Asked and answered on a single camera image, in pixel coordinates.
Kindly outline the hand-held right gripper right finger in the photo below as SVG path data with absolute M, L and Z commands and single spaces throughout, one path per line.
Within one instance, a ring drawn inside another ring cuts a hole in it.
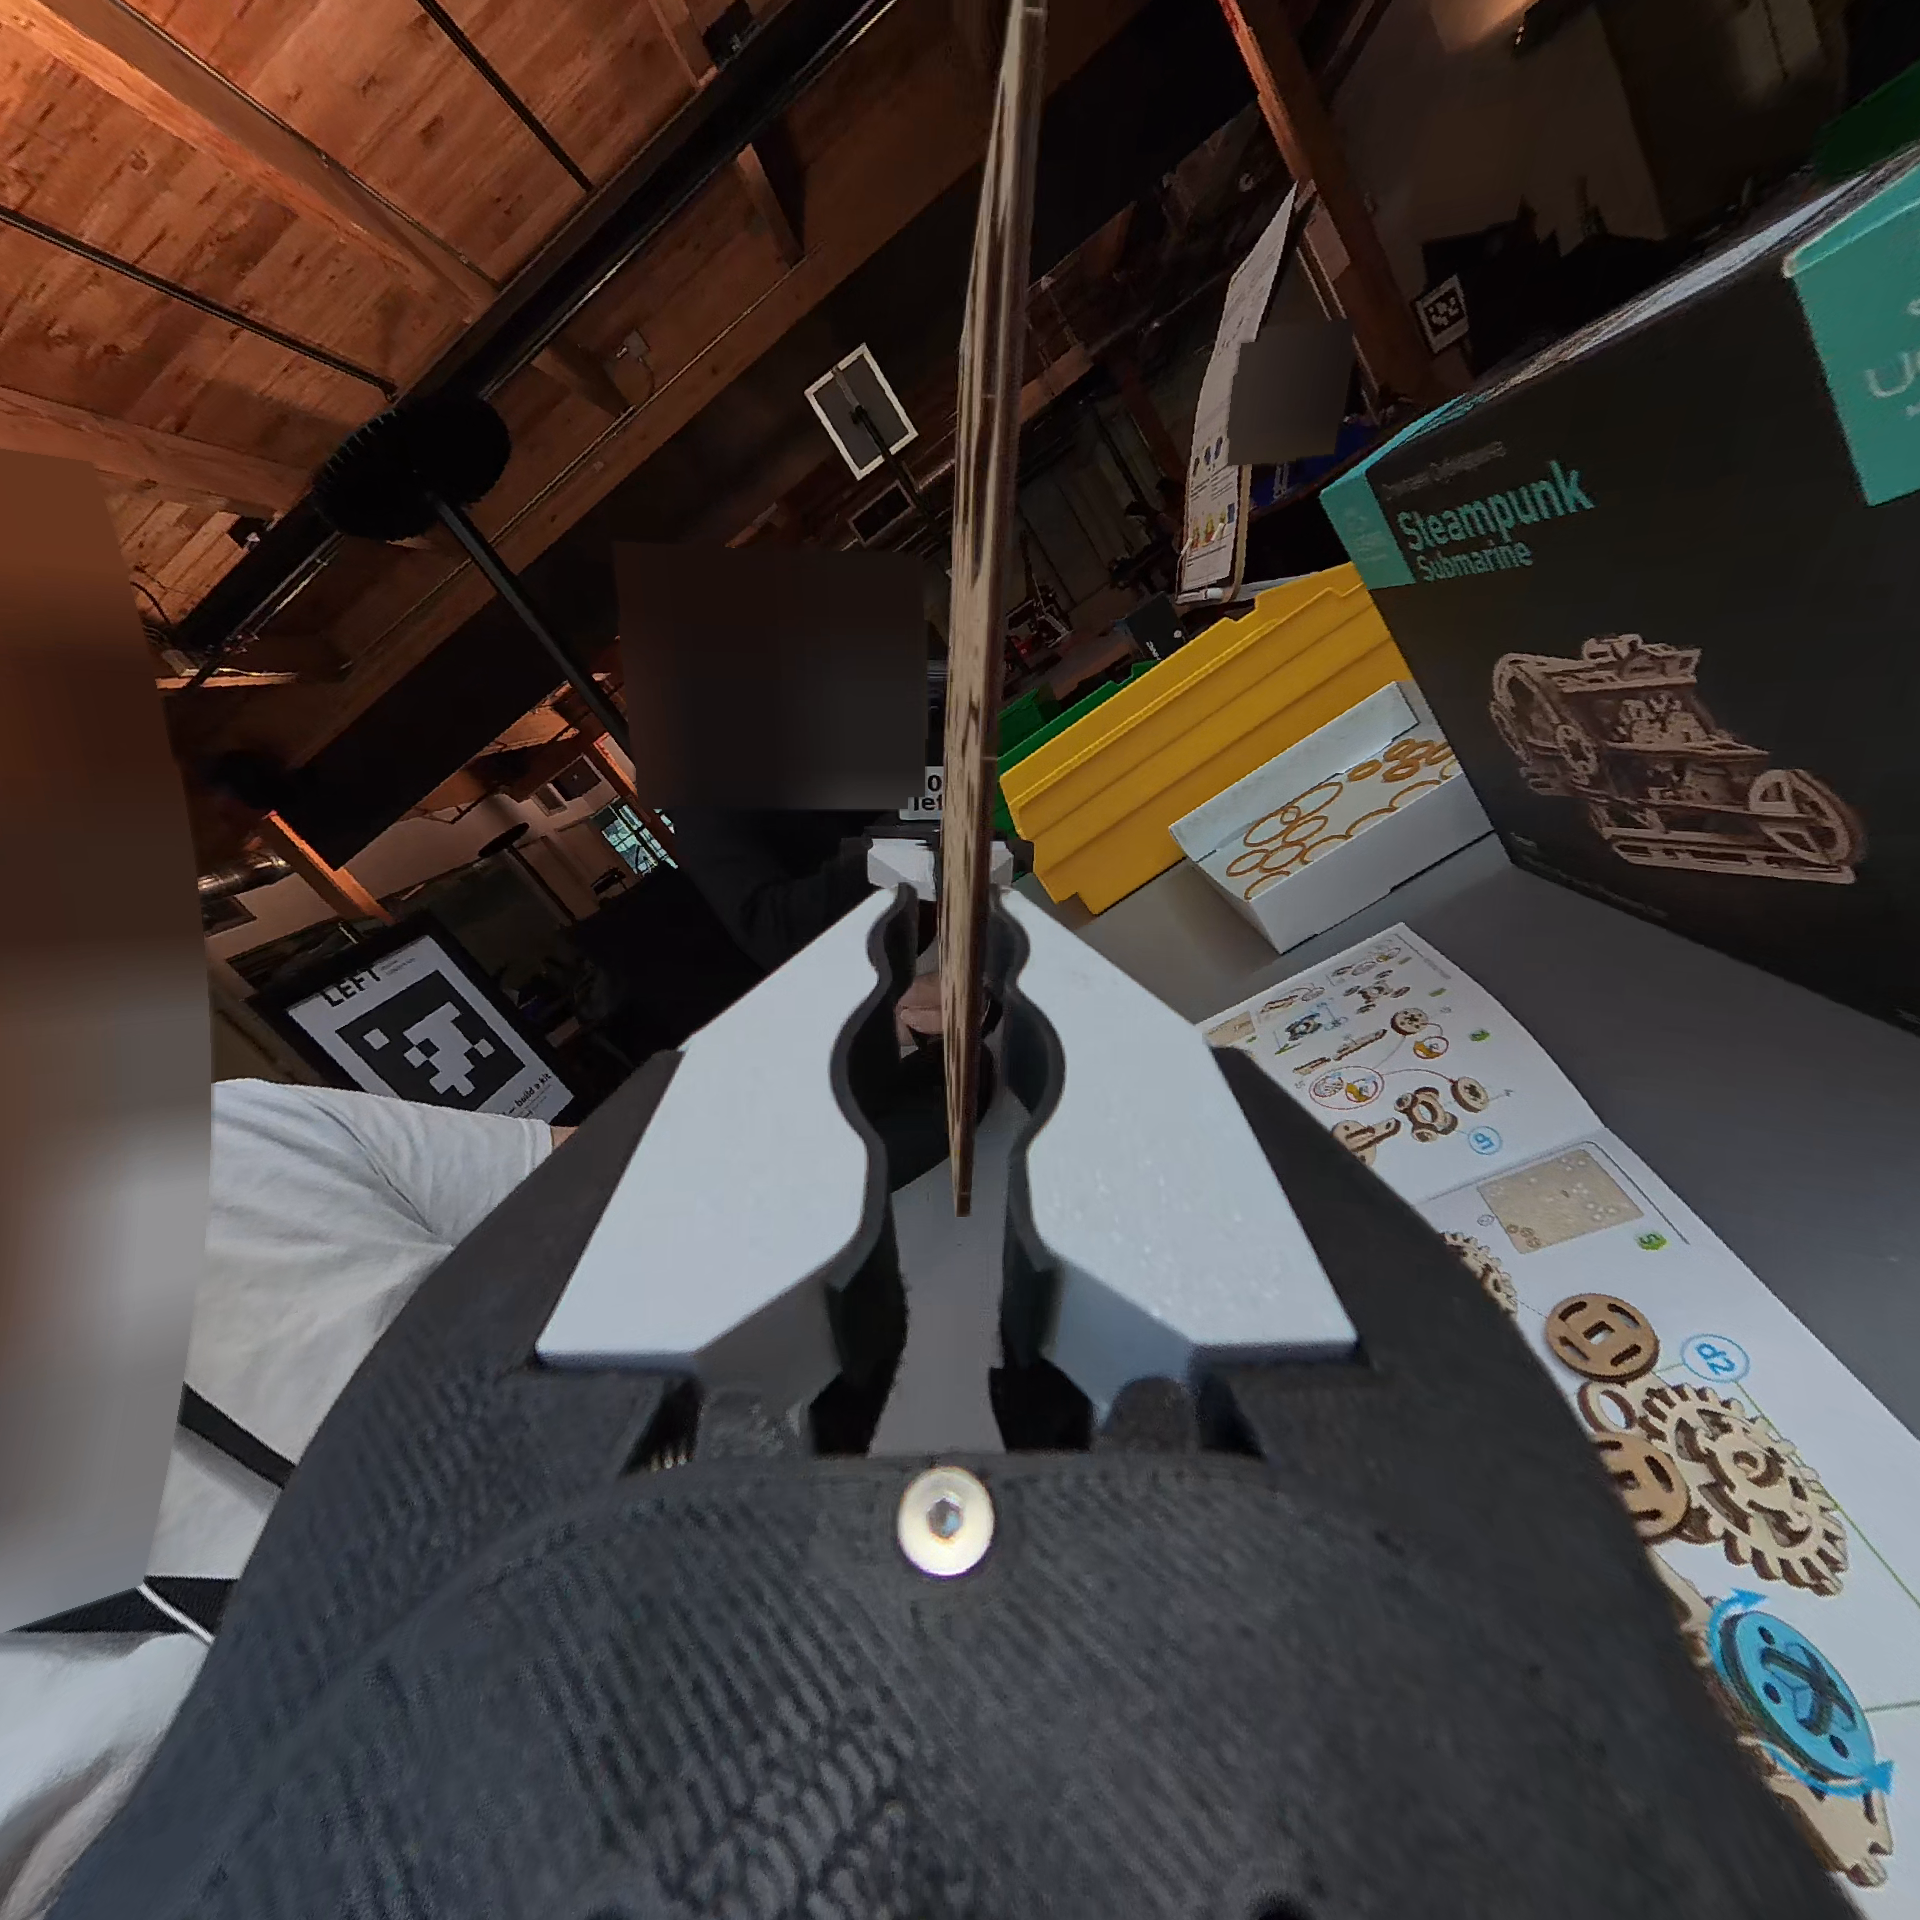
M 1116 961 L 999 894 L 992 911 L 1009 1146 L 999 1443 L 1091 1443 L 1111 1407 L 1220 1368 L 1354 1360 L 1333 1295 L 1220 1051 Z

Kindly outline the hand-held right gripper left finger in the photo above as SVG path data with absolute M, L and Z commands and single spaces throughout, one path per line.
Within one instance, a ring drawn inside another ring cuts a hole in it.
M 900 989 L 916 894 L 870 894 L 666 1066 L 544 1330 L 557 1376 L 745 1391 L 871 1443 L 906 1354 L 892 1232 Z

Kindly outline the laser-cut wooden parts sheet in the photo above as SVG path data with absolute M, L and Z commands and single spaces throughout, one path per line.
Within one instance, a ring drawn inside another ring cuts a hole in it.
M 935 845 L 935 989 L 946 989 L 946 1140 L 950 1209 L 974 1187 L 974 1051 L 992 957 L 992 814 L 999 708 L 999 568 L 1024 470 L 1034 158 L 1046 113 L 1046 0 L 1012 0 L 974 201 L 974 252 L 956 348 L 950 464 L 950 678 L 946 678 L 946 845 Z

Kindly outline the black model kit box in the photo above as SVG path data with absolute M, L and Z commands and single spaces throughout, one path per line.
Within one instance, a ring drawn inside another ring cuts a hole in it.
M 1920 1028 L 1920 158 L 1482 378 L 1326 511 L 1524 876 Z

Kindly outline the green plastic bin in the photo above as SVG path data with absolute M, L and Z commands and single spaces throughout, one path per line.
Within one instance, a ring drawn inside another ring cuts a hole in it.
M 1059 733 L 1072 733 L 1084 714 L 1096 714 L 1103 702 L 1116 702 L 1129 678 L 1096 678 L 1084 702 L 1072 708 L 1046 708 L 1039 714 L 1039 688 L 1024 692 L 1009 714 L 999 714 L 999 739 L 997 739 L 997 766 L 1024 766 L 1034 758 L 1039 748 L 1056 748 Z

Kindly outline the yellow plastic bin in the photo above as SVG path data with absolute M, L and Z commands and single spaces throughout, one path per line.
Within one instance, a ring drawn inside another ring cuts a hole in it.
M 1111 911 L 1181 859 L 1172 822 L 1285 758 L 1407 661 L 1354 568 L 1267 590 L 1247 615 L 1123 678 L 999 772 L 1046 901 Z

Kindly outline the black framed marker sign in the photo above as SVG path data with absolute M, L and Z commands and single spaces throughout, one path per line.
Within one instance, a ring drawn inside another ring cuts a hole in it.
M 460 1117 L 583 1117 L 583 1086 L 431 911 L 300 957 L 257 989 L 257 1018 L 343 1092 Z

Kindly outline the white cardboard tray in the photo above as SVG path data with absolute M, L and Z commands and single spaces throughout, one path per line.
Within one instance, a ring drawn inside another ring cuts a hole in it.
M 1189 870 L 1269 951 L 1297 951 L 1482 838 L 1490 814 L 1413 678 L 1170 822 Z

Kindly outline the printed instruction booklet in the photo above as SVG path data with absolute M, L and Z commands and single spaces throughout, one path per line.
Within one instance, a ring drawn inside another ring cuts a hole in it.
M 1407 927 L 1204 1019 L 1458 1255 L 1581 1440 L 1641 1432 L 1688 1522 L 1641 1541 L 1716 1709 L 1858 1917 L 1914 1917 L 1914 1432 L 1596 1125 L 1548 1044 Z M 1641 1382 L 1541 1326 L 1635 1302 Z

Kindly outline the round slotted wooden disc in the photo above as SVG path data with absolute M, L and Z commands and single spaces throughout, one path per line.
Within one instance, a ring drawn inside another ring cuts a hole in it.
M 1590 1450 L 1641 1541 L 1664 1541 L 1688 1522 L 1688 1486 L 1664 1443 L 1641 1432 L 1596 1432 Z
M 1548 1313 L 1541 1345 L 1581 1382 L 1641 1382 L 1664 1354 L 1649 1316 L 1614 1293 L 1574 1293 Z

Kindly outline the white framed ceiling light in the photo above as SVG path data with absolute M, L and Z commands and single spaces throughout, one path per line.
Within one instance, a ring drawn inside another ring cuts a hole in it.
M 906 415 L 892 378 L 882 376 L 871 348 L 843 355 L 810 389 L 818 427 L 827 433 L 850 476 L 884 470 L 916 427 Z

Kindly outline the clipboard with paper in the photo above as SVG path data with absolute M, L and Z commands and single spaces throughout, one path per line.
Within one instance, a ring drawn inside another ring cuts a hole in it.
M 1247 262 L 1226 278 L 1216 355 L 1196 400 L 1196 439 L 1189 439 L 1189 510 L 1181 510 L 1181 578 L 1172 602 L 1226 602 L 1247 575 L 1247 496 L 1250 470 L 1226 455 L 1226 412 L 1230 412 L 1230 376 L 1237 348 L 1260 343 L 1260 323 L 1285 281 L 1297 243 L 1297 187 L 1247 252 Z

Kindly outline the black round ceiling fixture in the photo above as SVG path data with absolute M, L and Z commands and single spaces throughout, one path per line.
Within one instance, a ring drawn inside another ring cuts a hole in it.
M 466 389 L 422 389 L 368 415 L 311 485 L 344 538 L 420 538 L 435 510 L 474 510 L 513 455 L 510 415 Z

